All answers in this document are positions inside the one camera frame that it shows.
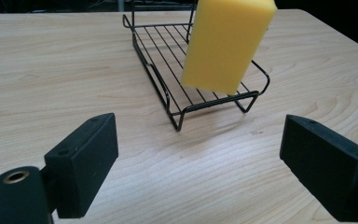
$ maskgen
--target light wood tabletop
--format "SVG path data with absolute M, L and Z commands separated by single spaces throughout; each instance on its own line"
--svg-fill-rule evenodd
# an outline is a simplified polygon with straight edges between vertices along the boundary
M 86 216 L 53 214 L 55 223 L 337 223 L 279 152 L 286 114 L 358 144 L 358 44 L 307 12 L 279 10 L 255 60 L 271 84 L 247 114 L 234 103 L 213 106 L 186 116 L 177 132 L 122 13 L 0 14 L 0 174 L 43 168 L 70 132 L 113 112 L 117 161 Z

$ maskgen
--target yellow sponge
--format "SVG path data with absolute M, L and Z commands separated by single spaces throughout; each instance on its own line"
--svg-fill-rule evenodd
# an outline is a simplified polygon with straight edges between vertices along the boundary
M 199 0 L 182 84 L 235 94 L 276 10 L 273 0 Z

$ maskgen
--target metal rack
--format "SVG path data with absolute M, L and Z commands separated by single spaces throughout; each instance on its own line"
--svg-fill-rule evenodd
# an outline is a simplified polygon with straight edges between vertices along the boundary
M 131 29 L 132 44 L 177 132 L 182 129 L 185 114 L 214 105 L 233 102 L 243 113 L 247 113 L 269 86 L 269 75 L 254 61 L 235 95 L 227 96 L 181 85 L 196 2 L 191 7 L 189 22 L 185 23 L 135 25 L 134 0 L 131 21 L 123 15 L 123 25 Z

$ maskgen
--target wooden table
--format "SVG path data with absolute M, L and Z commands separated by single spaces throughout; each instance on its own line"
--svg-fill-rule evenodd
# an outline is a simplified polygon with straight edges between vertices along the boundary
M 255 59 L 271 84 L 176 132 L 121 13 L 0 15 L 0 174 L 43 156 L 85 120 L 117 116 L 119 157 L 87 215 L 56 223 L 337 223 L 279 158 L 286 114 L 358 144 L 358 44 L 279 10 Z M 145 22 L 188 12 L 140 13 Z

